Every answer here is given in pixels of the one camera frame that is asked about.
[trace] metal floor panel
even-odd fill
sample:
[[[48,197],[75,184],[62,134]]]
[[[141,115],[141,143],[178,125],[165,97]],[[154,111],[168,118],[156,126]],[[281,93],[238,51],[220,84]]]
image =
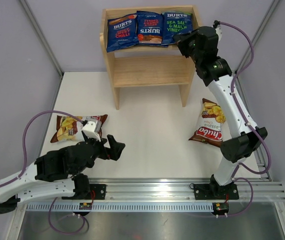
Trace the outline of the metal floor panel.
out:
[[[236,213],[246,203],[233,202]],[[52,224],[72,232],[82,221],[66,212],[53,212]],[[48,228],[47,212],[27,211],[19,240],[285,240],[273,203],[254,202],[238,217],[218,218],[211,213],[187,212],[91,212],[86,216],[90,227],[77,235],[62,235]]]

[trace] burts sweet chilli chip bag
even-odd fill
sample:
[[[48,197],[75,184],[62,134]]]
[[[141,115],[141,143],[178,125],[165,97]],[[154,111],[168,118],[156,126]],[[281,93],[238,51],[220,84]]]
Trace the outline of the burts sweet chilli chip bag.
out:
[[[77,116],[78,119],[88,121],[89,119],[97,119],[101,121],[101,125],[104,124],[108,115],[102,116]],[[83,124],[70,116],[59,116],[57,115],[56,122],[56,133],[51,138],[51,143],[72,140],[72,141],[83,141],[82,135]]]
[[[188,34],[193,30],[192,14],[185,12],[163,12],[164,27],[162,45],[174,44],[173,36]]]
[[[225,121],[226,118],[221,107],[217,103],[203,98],[196,131],[189,140],[220,147],[223,142],[221,124]]]
[[[137,11],[137,36],[140,45],[160,46],[163,40],[164,18],[151,11]]]
[[[136,35],[137,14],[128,14],[108,20],[107,52],[128,48],[138,44]]]

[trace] white robotic arm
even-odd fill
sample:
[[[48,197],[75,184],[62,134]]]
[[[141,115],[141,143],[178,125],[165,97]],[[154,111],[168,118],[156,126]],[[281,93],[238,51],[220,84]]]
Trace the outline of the white robotic arm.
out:
[[[231,84],[233,77],[225,75],[219,78],[218,81],[212,81],[208,88],[217,99],[229,126],[230,135],[232,138],[237,138],[243,133],[251,133],[251,129],[247,126],[242,115],[240,114],[238,107],[233,99],[231,92]],[[235,94],[244,114],[247,116],[252,127],[256,128],[257,123],[252,119],[248,113],[242,99],[240,98],[238,91],[234,89]],[[224,156],[220,162],[217,172],[214,174],[214,178],[220,186],[225,186],[232,182],[232,175],[239,163],[246,160],[245,157],[238,159],[236,162],[228,161]]]
[[[204,194],[206,198],[203,199],[221,199],[229,194],[230,190],[236,187],[233,176],[239,163],[244,162],[261,144],[255,133],[262,139],[267,136],[266,128],[259,128],[251,118],[237,90],[233,89],[232,92],[234,87],[232,86],[232,71],[226,60],[217,56],[218,41],[221,35],[217,29],[220,29],[220,26],[219,22],[215,21],[214,27],[201,26],[191,33],[173,36],[181,54],[193,60],[197,75],[216,97],[224,112],[232,137],[221,144],[220,150],[223,157],[217,172],[211,176],[208,184],[211,194]]]
[[[95,159],[117,161],[125,148],[107,135],[110,148],[104,147],[106,139],[100,138],[101,122],[97,119],[86,121],[81,132],[84,141],[56,151],[49,151],[39,157],[24,171],[0,179],[0,214],[13,211],[17,205],[31,201],[64,197],[83,199],[90,192],[90,183],[85,168],[92,168]]]

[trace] white table surface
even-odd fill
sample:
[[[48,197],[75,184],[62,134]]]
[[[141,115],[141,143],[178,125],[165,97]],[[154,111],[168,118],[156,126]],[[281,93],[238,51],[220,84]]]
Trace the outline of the white table surface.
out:
[[[102,136],[111,134],[126,144],[118,161],[96,159],[93,168],[84,170],[90,178],[209,178],[222,159],[220,149],[188,141],[196,130],[202,98],[215,101],[195,74],[186,107],[178,86],[171,85],[121,88],[120,110],[116,110],[106,72],[66,72],[54,109],[75,116],[108,114]],[[50,143],[56,116],[50,120],[41,155],[76,144]],[[231,138],[227,123],[222,136]],[[254,154],[245,163],[258,171]],[[240,168],[236,177],[260,176]]]

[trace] metal base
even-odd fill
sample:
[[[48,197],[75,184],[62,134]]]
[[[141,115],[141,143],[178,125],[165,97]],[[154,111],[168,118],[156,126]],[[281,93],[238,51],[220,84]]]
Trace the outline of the metal base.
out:
[[[105,200],[106,197],[106,184],[90,184],[90,191],[94,191],[95,200]],[[90,193],[84,198],[85,200],[91,200],[92,195]]]
[[[217,192],[213,195],[209,184],[193,184],[193,193],[196,200],[238,200],[239,194],[236,184],[232,184],[230,188],[223,192]]]

